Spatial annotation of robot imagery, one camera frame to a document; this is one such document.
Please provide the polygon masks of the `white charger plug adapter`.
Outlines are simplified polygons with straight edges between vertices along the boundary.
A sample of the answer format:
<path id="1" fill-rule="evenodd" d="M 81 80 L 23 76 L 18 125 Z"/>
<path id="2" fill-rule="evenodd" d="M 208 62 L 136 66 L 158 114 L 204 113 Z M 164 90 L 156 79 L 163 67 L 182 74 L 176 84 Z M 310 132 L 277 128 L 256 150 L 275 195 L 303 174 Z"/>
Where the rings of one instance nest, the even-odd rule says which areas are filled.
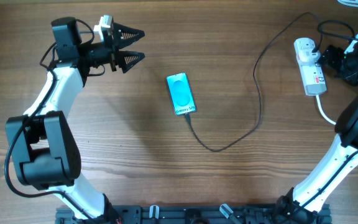
<path id="1" fill-rule="evenodd" d="M 321 54 L 319 52 L 299 51 L 296 54 L 296 60 L 299 66 L 309 66 L 315 64 L 320 56 Z"/>

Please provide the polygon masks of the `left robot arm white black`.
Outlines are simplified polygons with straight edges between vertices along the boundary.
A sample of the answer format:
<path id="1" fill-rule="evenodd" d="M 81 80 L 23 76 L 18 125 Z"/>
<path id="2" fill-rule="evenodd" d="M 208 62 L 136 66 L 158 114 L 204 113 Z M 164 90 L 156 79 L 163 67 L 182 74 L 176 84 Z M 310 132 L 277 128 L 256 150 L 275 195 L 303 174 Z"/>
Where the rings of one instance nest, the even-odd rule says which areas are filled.
<path id="1" fill-rule="evenodd" d="M 81 172 L 78 146 L 67 122 L 76 96 L 91 76 L 91 68 L 110 65 L 128 72 L 145 55 L 127 47 L 143 38 L 144 31 L 103 16 L 88 29 L 99 42 L 83 42 L 80 20 L 52 21 L 54 43 L 48 48 L 47 80 L 32 106 L 6 122 L 9 149 L 4 168 L 15 169 L 18 181 L 35 189 L 34 197 L 55 195 L 73 213 L 77 223 L 122 223 L 105 194 L 98 192 Z"/>

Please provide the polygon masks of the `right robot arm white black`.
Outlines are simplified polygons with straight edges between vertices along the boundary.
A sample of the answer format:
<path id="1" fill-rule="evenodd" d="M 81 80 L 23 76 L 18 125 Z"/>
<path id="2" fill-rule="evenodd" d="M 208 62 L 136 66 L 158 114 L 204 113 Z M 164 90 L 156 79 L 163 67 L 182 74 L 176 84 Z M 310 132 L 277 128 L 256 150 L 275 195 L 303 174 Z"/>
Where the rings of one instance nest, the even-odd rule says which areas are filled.
<path id="1" fill-rule="evenodd" d="M 346 37 L 347 49 L 329 45 L 323 53 L 312 49 L 312 40 L 294 43 L 305 92 L 319 96 L 317 85 L 324 85 L 321 68 L 327 65 L 347 84 L 358 85 L 358 34 Z M 271 214 L 272 223 L 322 223 L 319 215 L 325 200 L 341 181 L 358 166 L 358 95 L 334 122 L 336 133 L 328 152 L 311 174 L 281 196 Z"/>

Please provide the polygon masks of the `white power strip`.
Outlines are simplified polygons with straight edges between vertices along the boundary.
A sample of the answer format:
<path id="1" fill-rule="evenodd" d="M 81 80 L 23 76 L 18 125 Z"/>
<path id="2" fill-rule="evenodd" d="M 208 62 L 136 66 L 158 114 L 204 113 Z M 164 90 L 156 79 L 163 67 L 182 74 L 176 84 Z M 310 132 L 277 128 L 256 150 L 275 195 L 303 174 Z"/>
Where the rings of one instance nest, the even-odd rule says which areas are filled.
<path id="1" fill-rule="evenodd" d="M 296 39 L 293 45 L 295 54 L 306 50 L 313 52 L 316 47 L 314 41 L 306 37 Z M 322 68 L 317 62 L 309 66 L 299 66 L 299 69 L 306 96 L 320 95 L 327 90 Z"/>

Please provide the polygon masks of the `Galaxy smartphone with teal screen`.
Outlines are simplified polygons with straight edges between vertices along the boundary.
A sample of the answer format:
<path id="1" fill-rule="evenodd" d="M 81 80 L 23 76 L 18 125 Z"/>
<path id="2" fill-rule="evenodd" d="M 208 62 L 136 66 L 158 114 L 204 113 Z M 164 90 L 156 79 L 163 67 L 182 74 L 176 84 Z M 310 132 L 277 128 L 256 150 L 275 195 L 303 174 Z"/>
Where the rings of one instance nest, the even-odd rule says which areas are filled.
<path id="1" fill-rule="evenodd" d="M 174 113 L 179 116 L 196 111 L 196 105 L 186 73 L 166 78 Z"/>

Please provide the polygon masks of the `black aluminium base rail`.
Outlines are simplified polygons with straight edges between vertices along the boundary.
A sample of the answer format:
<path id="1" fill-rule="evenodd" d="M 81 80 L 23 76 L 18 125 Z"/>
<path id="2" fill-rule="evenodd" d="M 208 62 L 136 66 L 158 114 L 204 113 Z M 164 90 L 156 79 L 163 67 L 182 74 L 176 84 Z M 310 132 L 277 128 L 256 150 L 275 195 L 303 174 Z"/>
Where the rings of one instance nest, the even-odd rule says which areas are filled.
<path id="1" fill-rule="evenodd" d="M 141 207 L 138 205 L 115 205 L 113 208 L 123 218 L 124 223 L 131 224 L 186 224 L 186 223 L 233 223 L 225 217 L 217 206 L 209 207 Z M 273 211 L 272 204 L 232 206 L 234 218 L 240 223 L 272 223 L 268 215 Z"/>

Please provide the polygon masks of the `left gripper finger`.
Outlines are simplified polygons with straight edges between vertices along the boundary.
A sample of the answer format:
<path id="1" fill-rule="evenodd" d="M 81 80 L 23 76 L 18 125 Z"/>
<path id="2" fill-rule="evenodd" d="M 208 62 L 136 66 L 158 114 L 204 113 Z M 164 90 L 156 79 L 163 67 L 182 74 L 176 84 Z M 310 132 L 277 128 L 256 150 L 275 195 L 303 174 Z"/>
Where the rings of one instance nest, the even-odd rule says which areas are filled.
<path id="1" fill-rule="evenodd" d="M 135 51 L 118 51 L 116 62 L 123 73 L 128 72 L 134 65 L 145 58 L 145 54 Z"/>
<path id="2" fill-rule="evenodd" d="M 114 23 L 114 45 L 123 49 L 132 45 L 145 36 L 143 30 L 130 28 L 122 24 Z"/>

